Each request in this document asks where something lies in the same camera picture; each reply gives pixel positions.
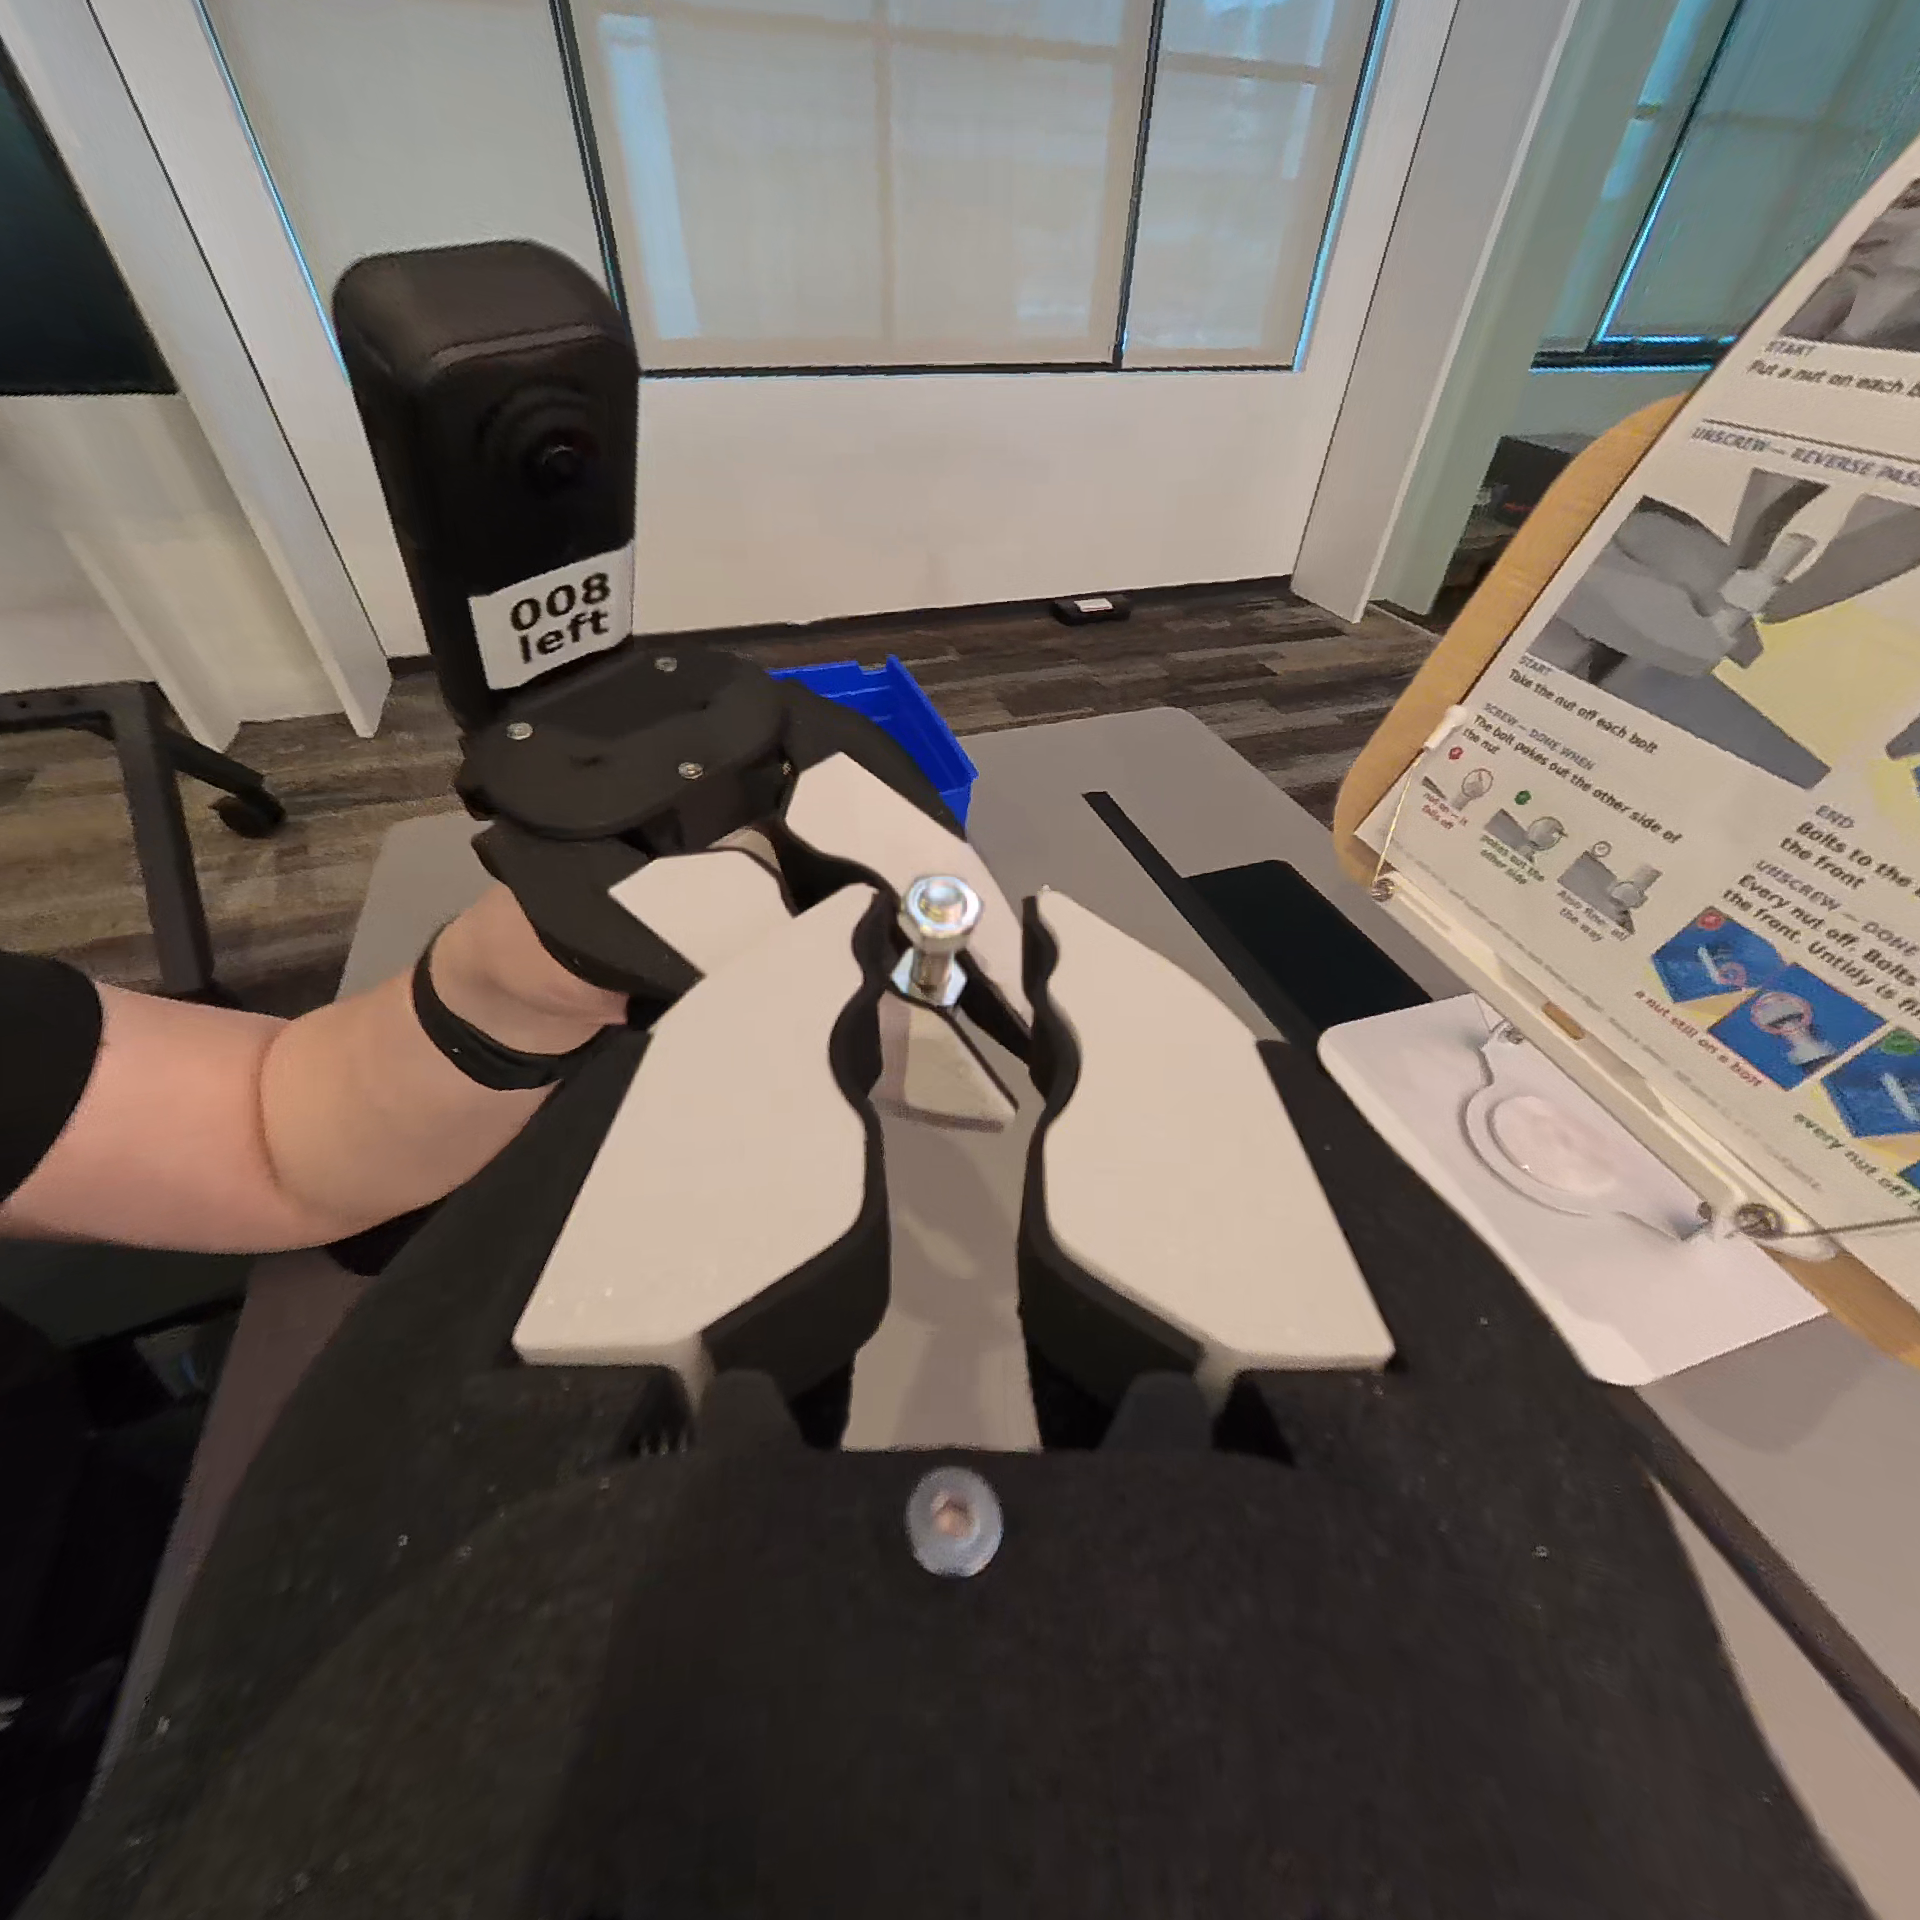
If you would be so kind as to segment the person's left forearm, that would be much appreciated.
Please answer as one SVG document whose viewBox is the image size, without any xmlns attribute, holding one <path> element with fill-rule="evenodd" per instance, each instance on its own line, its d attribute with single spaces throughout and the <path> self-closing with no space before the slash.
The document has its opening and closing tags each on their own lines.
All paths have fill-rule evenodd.
<svg viewBox="0 0 1920 1920">
<path fill-rule="evenodd" d="M 97 982 L 81 1104 L 4 1236 L 260 1256 L 466 1184 L 557 1091 L 491 1093 L 426 1041 L 400 976 L 293 1021 Z"/>
</svg>

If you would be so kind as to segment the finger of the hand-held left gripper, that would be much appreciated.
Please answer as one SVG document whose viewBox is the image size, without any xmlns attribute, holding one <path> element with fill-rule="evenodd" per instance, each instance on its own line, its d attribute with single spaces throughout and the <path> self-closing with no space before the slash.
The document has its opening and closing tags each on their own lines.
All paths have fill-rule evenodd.
<svg viewBox="0 0 1920 1920">
<path fill-rule="evenodd" d="M 976 892 L 984 900 L 976 932 L 981 926 L 1000 930 L 1009 906 L 981 865 Z M 772 860 L 745 848 L 653 860 L 612 882 L 609 897 L 700 976 L 715 974 L 794 920 Z M 968 953 L 960 957 L 969 976 L 981 971 Z M 877 1032 L 874 1104 L 880 1113 L 938 1129 L 1009 1129 L 1016 1122 L 1017 1094 L 963 1028 L 957 1005 L 938 1012 L 886 988 Z"/>
<path fill-rule="evenodd" d="M 979 888 L 968 838 L 843 753 L 786 784 L 772 816 L 772 848 L 796 917 L 845 890 L 865 890 L 899 909 L 914 881 Z"/>
</svg>

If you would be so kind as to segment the black wristband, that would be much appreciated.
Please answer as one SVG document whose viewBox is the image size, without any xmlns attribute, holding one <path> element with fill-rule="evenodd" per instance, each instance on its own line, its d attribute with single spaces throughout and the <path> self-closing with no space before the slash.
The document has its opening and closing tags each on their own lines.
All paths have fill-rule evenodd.
<svg viewBox="0 0 1920 1920">
<path fill-rule="evenodd" d="M 581 1069 L 597 1049 L 598 1036 L 566 1052 L 530 1052 L 512 1048 L 446 1005 L 434 981 L 437 947 L 444 929 L 421 949 L 410 976 L 416 1021 L 434 1052 L 465 1080 L 491 1093 L 525 1093 L 553 1089 Z"/>
</svg>

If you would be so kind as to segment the white stand base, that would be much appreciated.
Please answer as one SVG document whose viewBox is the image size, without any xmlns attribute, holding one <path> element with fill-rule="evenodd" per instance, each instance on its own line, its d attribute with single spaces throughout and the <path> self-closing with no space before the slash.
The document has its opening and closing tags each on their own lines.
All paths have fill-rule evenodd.
<svg viewBox="0 0 1920 1920">
<path fill-rule="evenodd" d="M 1316 1059 L 1588 1376 L 1654 1385 L 1827 1314 L 1486 1002 L 1336 1025 Z"/>
</svg>

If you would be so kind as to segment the black desk leg frame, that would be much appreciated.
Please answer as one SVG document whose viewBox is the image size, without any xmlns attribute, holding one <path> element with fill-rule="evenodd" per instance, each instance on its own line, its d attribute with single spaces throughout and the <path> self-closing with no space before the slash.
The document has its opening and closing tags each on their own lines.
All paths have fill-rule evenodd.
<svg viewBox="0 0 1920 1920">
<path fill-rule="evenodd" d="M 235 1005 L 213 963 L 181 778 L 211 787 L 218 821 L 250 842 L 285 828 L 285 806 L 266 779 L 181 731 L 160 689 L 149 682 L 8 690 L 3 731 L 81 731 L 113 750 L 150 920 L 160 993 L 177 1002 Z"/>
</svg>

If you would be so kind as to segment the large window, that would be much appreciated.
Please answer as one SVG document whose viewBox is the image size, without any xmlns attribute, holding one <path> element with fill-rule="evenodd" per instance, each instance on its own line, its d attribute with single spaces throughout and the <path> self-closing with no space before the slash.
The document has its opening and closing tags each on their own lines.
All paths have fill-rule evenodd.
<svg viewBox="0 0 1920 1920">
<path fill-rule="evenodd" d="M 1532 366 L 1706 369 L 1915 121 L 1915 2 L 1673 5 Z"/>
<path fill-rule="evenodd" d="M 1392 5 L 555 5 L 668 378 L 1290 370 Z"/>
</svg>

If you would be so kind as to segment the dark wall screen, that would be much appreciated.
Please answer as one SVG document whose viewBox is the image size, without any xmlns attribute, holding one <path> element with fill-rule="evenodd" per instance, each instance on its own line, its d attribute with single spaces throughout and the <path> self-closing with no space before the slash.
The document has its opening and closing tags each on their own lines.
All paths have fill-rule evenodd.
<svg viewBox="0 0 1920 1920">
<path fill-rule="evenodd" d="M 57 145 L 3 57 L 3 396 L 171 396 L 173 372 L 133 301 Z"/>
</svg>

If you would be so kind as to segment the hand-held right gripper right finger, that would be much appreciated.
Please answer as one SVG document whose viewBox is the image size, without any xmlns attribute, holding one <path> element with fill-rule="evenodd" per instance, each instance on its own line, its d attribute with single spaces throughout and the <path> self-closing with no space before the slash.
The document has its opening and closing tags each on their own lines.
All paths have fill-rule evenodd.
<svg viewBox="0 0 1920 1920">
<path fill-rule="evenodd" d="M 1097 1449 L 1144 1385 L 1202 1429 L 1266 1385 L 1378 1389 L 1397 1340 L 1261 1041 L 1068 892 L 1021 907 L 1019 1332 L 1042 1449 Z"/>
</svg>

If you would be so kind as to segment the blue plastic bin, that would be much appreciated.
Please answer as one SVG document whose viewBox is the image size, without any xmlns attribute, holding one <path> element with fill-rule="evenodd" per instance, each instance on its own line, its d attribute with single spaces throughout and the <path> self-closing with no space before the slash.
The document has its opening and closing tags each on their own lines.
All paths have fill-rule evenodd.
<svg viewBox="0 0 1920 1920">
<path fill-rule="evenodd" d="M 765 673 L 774 682 L 792 682 L 874 723 L 931 779 L 957 826 L 963 830 L 969 826 L 976 764 L 899 657 L 886 657 L 877 666 L 841 660 Z"/>
</svg>

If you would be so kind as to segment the silver hex bolt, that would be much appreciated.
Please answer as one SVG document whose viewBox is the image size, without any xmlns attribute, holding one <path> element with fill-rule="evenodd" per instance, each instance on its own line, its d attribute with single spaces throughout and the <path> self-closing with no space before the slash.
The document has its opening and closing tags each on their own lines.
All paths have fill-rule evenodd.
<svg viewBox="0 0 1920 1920">
<path fill-rule="evenodd" d="M 984 900 L 969 881 L 947 874 L 914 877 L 899 898 L 897 923 L 913 974 L 941 976 L 969 949 Z"/>
</svg>

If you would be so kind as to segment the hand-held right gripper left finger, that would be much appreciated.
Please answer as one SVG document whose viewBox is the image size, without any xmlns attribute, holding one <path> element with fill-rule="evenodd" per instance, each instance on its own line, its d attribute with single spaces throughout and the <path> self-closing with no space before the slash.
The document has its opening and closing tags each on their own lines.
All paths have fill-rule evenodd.
<svg viewBox="0 0 1920 1920">
<path fill-rule="evenodd" d="M 512 1332 L 530 1366 L 845 1376 L 890 1305 L 880 1002 L 893 907 L 849 884 L 653 1025 Z"/>
</svg>

